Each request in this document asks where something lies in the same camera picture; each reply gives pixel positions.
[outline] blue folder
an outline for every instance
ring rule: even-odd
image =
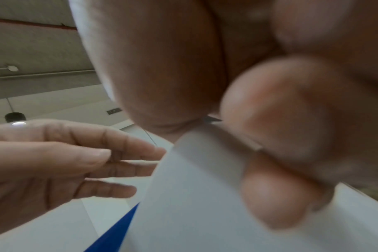
[[[124,217],[114,224],[114,226],[86,249],[85,252],[118,252],[137,207],[138,205],[132,208]]]

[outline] skin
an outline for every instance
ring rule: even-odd
[[[165,150],[119,130],[56,120],[0,125],[0,234],[77,198],[129,198],[136,188],[100,180],[150,176]]]
[[[338,182],[378,185],[378,0],[70,0],[106,87],[171,142],[219,113],[264,146],[250,212],[298,223]]]

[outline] ceiling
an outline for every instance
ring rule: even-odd
[[[0,0],[0,67],[7,65],[19,71],[0,70],[0,99],[100,84],[94,72],[24,76],[93,69],[67,0]]]

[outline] white card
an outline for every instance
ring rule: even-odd
[[[378,203],[339,185],[332,204],[273,232],[245,208],[251,150],[214,125],[185,134],[156,169],[121,252],[378,252]]]

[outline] gray ceiling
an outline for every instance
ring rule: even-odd
[[[93,69],[76,30],[13,23],[23,21],[74,27],[67,0],[0,0],[0,19],[3,19],[0,20],[0,67],[15,65],[19,68],[18,72],[0,70],[0,76]],[[93,78],[88,85],[99,84],[95,74]],[[38,88],[38,85],[36,81],[34,86],[26,87],[26,93],[47,91],[46,88]],[[77,86],[64,83],[59,87]],[[14,92],[12,86],[5,88],[8,92],[1,91],[0,94],[17,96],[22,93],[21,88],[19,92]]]

